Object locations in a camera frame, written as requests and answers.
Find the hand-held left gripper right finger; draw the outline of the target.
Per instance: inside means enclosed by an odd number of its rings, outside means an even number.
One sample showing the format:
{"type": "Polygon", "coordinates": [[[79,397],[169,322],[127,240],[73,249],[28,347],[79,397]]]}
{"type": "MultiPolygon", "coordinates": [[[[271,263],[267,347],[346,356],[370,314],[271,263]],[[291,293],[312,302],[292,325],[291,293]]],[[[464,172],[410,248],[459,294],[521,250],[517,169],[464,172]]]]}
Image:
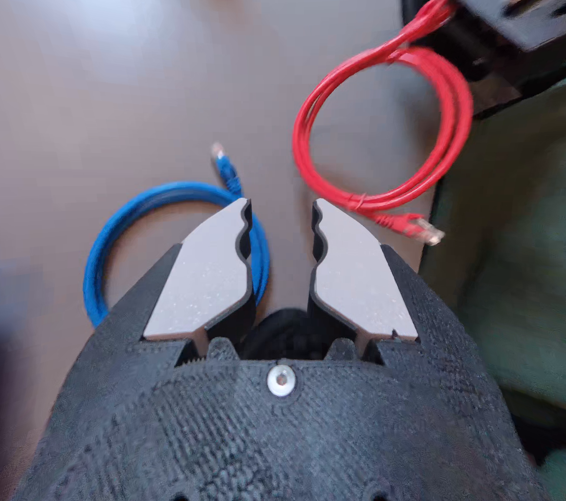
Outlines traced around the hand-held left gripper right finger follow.
{"type": "Polygon", "coordinates": [[[312,228],[314,310],[333,318],[360,355],[372,340],[416,342],[417,329],[378,239],[324,199],[313,203],[312,228]]]}

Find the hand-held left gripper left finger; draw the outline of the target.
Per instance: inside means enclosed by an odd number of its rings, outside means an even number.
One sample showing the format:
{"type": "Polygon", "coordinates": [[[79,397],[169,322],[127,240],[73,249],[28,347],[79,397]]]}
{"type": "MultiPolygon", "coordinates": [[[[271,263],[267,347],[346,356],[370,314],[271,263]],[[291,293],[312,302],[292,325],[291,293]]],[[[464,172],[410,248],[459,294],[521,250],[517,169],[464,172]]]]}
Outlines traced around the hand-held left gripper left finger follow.
{"type": "Polygon", "coordinates": [[[216,337],[238,345],[253,326],[251,227],[251,201],[238,198],[183,240],[143,339],[188,339],[199,356],[216,337]]]}

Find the black network switch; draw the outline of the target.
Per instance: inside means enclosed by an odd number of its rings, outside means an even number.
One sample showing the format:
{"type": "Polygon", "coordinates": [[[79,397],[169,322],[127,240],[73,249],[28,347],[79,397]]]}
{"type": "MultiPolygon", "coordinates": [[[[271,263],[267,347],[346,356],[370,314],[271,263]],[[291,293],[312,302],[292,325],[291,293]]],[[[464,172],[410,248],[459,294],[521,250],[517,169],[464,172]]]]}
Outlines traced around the black network switch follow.
{"type": "Polygon", "coordinates": [[[565,48],[565,0],[454,0],[524,53],[565,48]]]}

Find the dark green cloth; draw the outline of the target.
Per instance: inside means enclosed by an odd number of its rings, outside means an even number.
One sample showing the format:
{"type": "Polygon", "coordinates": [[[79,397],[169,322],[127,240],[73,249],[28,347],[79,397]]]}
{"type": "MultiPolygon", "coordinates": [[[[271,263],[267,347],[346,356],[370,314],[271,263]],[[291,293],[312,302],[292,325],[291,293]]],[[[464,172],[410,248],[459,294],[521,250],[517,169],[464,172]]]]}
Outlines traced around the dark green cloth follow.
{"type": "Polygon", "coordinates": [[[529,457],[565,461],[565,81],[476,121],[419,267],[499,385],[529,457]]]}

